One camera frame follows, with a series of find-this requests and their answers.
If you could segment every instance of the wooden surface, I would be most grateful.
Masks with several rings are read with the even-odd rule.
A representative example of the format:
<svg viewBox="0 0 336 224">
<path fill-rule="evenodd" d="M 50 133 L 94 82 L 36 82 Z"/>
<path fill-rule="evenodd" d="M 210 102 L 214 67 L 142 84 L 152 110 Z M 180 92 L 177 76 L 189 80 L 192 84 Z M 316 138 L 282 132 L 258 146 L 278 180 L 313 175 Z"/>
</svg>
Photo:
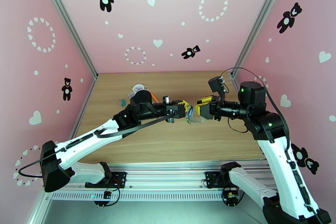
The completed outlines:
<svg viewBox="0 0 336 224">
<path fill-rule="evenodd" d="M 77 136 L 88 132 L 123 110 L 121 99 L 129 104 L 128 94 L 135 84 L 148 86 L 162 101 L 168 95 L 170 101 L 183 99 L 190 104 L 212 95 L 208 80 L 220 72 L 159 72 L 100 74 L 84 112 Z M 238 100 L 233 85 L 225 79 L 230 89 L 226 100 Z M 231 121 L 239 131 L 246 128 L 240 120 Z M 174 124 L 161 122 L 120 140 L 108 144 L 87 155 L 81 162 L 144 163 L 167 161 L 225 161 L 263 158 L 251 133 L 231 130 L 227 119 L 220 122 L 187 124 L 176 119 Z"/>
</svg>

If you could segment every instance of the teddy bear sticker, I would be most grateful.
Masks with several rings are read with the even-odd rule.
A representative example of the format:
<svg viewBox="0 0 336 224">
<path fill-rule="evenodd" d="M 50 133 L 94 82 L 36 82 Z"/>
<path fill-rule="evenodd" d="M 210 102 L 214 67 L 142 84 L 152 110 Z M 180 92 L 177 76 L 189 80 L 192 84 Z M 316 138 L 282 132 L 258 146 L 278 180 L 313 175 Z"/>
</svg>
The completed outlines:
<svg viewBox="0 0 336 224">
<path fill-rule="evenodd" d="M 295 144 L 291 144 L 295 160 L 300 167 L 307 167 L 313 175 L 316 175 L 319 163 L 308 157 L 307 150 L 305 148 L 299 149 Z"/>
</svg>

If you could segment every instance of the pink wall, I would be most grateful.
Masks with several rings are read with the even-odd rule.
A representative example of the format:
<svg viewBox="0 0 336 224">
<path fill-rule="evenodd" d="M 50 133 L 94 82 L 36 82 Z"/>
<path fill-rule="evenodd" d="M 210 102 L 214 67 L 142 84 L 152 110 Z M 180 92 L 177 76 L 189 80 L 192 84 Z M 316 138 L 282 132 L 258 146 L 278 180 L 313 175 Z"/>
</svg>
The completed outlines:
<svg viewBox="0 0 336 224">
<path fill-rule="evenodd" d="M 69 139 L 93 76 L 52 0 L 0 3 L 0 223 L 22 224 L 42 181 L 21 177 L 17 169 L 38 160 L 44 142 Z M 65 77 L 71 79 L 70 101 L 61 91 Z M 39 174 L 39 166 L 26 173 Z"/>
<path fill-rule="evenodd" d="M 228 68 L 264 1 L 114 0 L 107 12 L 99 0 L 63 0 L 99 73 Z M 183 59 L 196 45 L 200 52 Z"/>
<path fill-rule="evenodd" d="M 296 2 L 302 12 L 291 28 L 279 33 L 283 13 Z M 316 175 L 307 166 L 301 168 L 302 175 L 319 206 L 329 210 L 334 220 L 335 14 L 336 0 L 276 0 L 243 64 L 265 78 L 289 124 L 292 142 L 319 163 Z M 254 77 L 241 71 L 238 79 Z"/>
</svg>

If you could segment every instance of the white dot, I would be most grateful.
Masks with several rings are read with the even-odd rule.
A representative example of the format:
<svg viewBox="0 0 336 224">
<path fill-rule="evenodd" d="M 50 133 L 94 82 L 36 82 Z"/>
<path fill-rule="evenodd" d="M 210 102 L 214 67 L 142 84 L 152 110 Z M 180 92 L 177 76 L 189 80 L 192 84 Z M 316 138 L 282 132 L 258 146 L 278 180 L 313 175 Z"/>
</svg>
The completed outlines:
<svg viewBox="0 0 336 224">
<path fill-rule="evenodd" d="M 336 117 L 334 115 L 331 115 L 331 116 L 329 116 L 329 120 L 331 122 L 335 122 L 336 121 Z"/>
</svg>

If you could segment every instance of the heart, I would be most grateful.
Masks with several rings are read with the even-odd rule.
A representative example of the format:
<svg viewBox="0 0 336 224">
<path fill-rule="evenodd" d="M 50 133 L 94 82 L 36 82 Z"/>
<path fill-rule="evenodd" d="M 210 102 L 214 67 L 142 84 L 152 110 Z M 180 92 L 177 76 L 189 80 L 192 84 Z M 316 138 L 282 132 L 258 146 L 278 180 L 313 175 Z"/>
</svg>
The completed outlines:
<svg viewBox="0 0 336 224">
<path fill-rule="evenodd" d="M 152 7 L 154 7 L 155 0 L 147 0 L 147 3 L 150 4 Z"/>
<path fill-rule="evenodd" d="M 160 47 L 162 45 L 163 41 L 162 40 L 153 40 L 153 44 L 156 46 L 156 47 Z"/>
<path fill-rule="evenodd" d="M 288 100 L 287 95 L 282 95 L 280 100 L 280 106 L 288 108 L 291 106 L 291 101 Z"/>
<path fill-rule="evenodd" d="M 39 111 L 34 111 L 33 116 L 29 119 L 31 125 L 37 125 L 42 122 L 41 113 Z"/>
<path fill-rule="evenodd" d="M 319 55 L 320 63 L 324 63 L 331 58 L 330 53 L 326 53 L 325 51 L 321 51 Z"/>
</svg>

